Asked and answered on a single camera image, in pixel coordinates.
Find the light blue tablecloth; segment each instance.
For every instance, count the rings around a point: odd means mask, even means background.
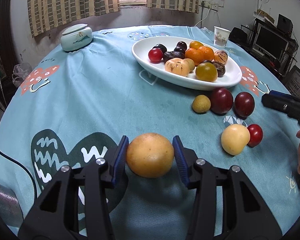
[[[258,61],[228,42],[226,51],[243,71],[242,82],[230,91],[234,97],[241,91],[252,93],[255,110],[245,121],[237,119],[232,110],[226,116],[198,115],[191,110],[191,103],[202,91],[158,79],[132,56],[131,47],[137,40],[156,35],[213,45],[213,33],[207,29],[180,26],[94,32],[91,44],[70,53],[59,45],[13,97],[0,122],[0,150],[30,170],[40,192],[60,166],[83,166],[118,144],[122,135],[130,141],[146,132],[160,133],[171,141],[179,135],[185,147],[214,166],[228,169],[239,165],[285,233],[300,215],[300,191],[294,184],[299,128],[284,114],[263,108],[263,93],[254,85],[262,91],[267,91],[263,84],[270,90],[286,89]],[[37,89],[44,82],[46,85]],[[240,155],[231,157],[222,151],[220,134],[236,122],[259,124],[264,138],[259,146],[245,147]],[[128,168],[127,173],[125,196],[110,213],[116,238],[185,239],[194,191],[181,184],[176,166],[159,179],[138,177]],[[1,156],[0,184],[16,193],[26,215],[33,204],[31,181],[20,167]],[[216,234],[221,232],[221,224],[222,195],[218,191]]]

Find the mandarin orange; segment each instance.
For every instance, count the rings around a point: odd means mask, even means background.
[[[204,54],[203,60],[214,60],[214,52],[213,49],[207,46],[201,46],[198,48],[198,51],[202,51]]]
[[[192,59],[196,66],[199,65],[202,61],[204,61],[204,53],[194,48],[187,49],[185,57]]]

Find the orange fruit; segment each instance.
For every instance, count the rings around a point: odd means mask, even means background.
[[[189,45],[189,48],[198,49],[201,46],[203,46],[203,44],[201,42],[199,42],[199,41],[191,41],[190,45]]]
[[[204,61],[204,53],[194,48],[187,49],[185,57],[192,59],[196,66],[199,65],[202,61]]]
[[[211,49],[210,47],[201,46],[198,48],[198,50],[204,53],[203,60],[214,60],[214,52],[213,49]]]

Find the metal screw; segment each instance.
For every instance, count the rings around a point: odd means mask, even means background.
[[[104,158],[96,159],[96,164],[98,164],[98,165],[105,164],[105,162],[106,162],[106,160]]]
[[[195,163],[201,166],[201,165],[205,165],[205,164],[206,164],[206,161],[205,161],[204,159],[197,159],[197,160],[195,161]]]
[[[64,165],[60,169],[62,172],[67,172],[67,171],[69,171],[70,167],[68,165]]]
[[[237,166],[237,165],[232,166],[231,169],[232,169],[234,172],[239,172],[239,171],[241,170],[240,167]]]

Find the speaker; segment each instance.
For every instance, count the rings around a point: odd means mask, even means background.
[[[279,14],[277,29],[291,36],[293,24],[290,19]]]

